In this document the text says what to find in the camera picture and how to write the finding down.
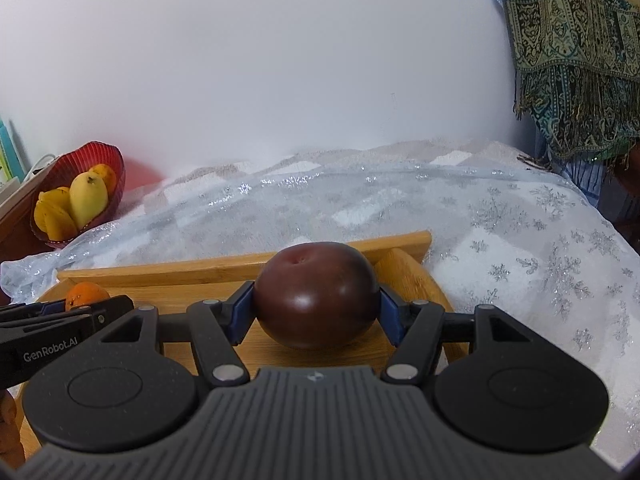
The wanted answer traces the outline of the person left hand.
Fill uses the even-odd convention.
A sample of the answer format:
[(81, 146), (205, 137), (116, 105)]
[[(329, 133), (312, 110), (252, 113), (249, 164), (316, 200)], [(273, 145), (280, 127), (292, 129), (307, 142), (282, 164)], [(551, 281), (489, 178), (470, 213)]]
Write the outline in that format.
[(6, 466), (16, 469), (25, 463), (25, 452), (17, 426), (17, 407), (8, 390), (1, 391), (0, 456)]

